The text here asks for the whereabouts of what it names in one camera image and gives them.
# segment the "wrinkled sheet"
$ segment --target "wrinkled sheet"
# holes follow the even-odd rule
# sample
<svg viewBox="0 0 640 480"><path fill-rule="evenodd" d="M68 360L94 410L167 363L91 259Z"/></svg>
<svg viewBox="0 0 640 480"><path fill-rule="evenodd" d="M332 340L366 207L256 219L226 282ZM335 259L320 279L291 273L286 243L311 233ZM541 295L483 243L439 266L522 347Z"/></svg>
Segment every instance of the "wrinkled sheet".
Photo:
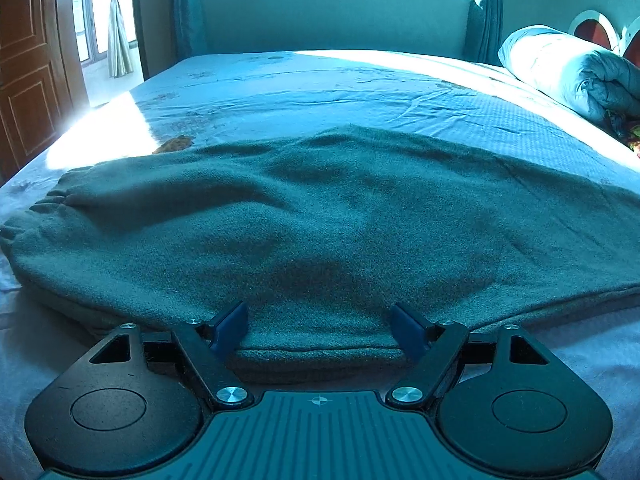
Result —
<svg viewBox="0 0 640 480"><path fill-rule="evenodd" d="M180 134L197 147L347 123L453 140L640 192L630 150L506 70L389 52L281 52L188 59L92 112L0 188L0 222L43 198L68 169L149 154ZM614 434L599 471L616 480L640 471L640 308L629 307L532 328L611 409ZM24 413L94 340L27 300L2 255L0 328L0 477L32 480L42 470ZM306 387L385 392L397 378L397 370L373 370Z"/></svg>

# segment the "green fleece cloth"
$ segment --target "green fleece cloth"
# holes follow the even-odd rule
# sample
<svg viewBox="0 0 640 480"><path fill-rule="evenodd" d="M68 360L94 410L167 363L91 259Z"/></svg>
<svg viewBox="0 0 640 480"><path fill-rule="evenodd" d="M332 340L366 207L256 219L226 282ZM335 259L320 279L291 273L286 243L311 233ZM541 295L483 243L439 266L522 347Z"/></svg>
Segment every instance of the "green fleece cloth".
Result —
<svg viewBox="0 0 640 480"><path fill-rule="evenodd" d="M97 335L246 300L227 365L282 383L406 365L396 301L473 330L631 306L639 215L626 190L348 126L69 171L0 247L27 294Z"/></svg>

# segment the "floor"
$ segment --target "floor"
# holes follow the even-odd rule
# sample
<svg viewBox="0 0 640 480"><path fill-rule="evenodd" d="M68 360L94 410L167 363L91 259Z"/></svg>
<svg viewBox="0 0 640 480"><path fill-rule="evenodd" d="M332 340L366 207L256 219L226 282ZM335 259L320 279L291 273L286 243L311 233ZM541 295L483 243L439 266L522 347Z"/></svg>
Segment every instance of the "floor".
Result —
<svg viewBox="0 0 640 480"><path fill-rule="evenodd" d="M140 66L140 51L137 47L130 51L134 71L122 77L109 76L109 62L105 58L82 69L86 92L92 108L108 103L113 98L128 92L144 81Z"/></svg>

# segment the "ribbed black surface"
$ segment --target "ribbed black surface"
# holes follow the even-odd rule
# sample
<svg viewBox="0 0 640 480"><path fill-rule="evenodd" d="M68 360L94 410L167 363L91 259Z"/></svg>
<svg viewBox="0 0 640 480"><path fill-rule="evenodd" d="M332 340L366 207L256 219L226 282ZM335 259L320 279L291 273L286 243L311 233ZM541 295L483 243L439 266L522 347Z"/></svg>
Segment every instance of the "ribbed black surface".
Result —
<svg viewBox="0 0 640 480"><path fill-rule="evenodd" d="M266 392L250 409L215 416L179 457L136 475L136 480L490 478L451 455L421 415L385 408L373 392ZM597 478L588 472L575 480ZM62 479L47 472L40 480Z"/></svg>

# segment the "sunlight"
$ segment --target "sunlight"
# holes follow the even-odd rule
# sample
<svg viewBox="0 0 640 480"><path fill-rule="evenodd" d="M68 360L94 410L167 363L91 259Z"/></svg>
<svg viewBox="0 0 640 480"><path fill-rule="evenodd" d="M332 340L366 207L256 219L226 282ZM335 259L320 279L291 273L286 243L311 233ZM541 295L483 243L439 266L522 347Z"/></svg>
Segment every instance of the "sunlight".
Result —
<svg viewBox="0 0 640 480"><path fill-rule="evenodd" d="M124 156L151 154L160 144L129 92L90 112L47 152L47 168L71 170Z"/></svg>
<svg viewBox="0 0 640 480"><path fill-rule="evenodd" d="M640 159L630 149L574 111L517 80L504 68L473 64L459 59L375 50L298 51L296 54L331 57L405 70L499 97L545 118L610 160L640 171Z"/></svg>

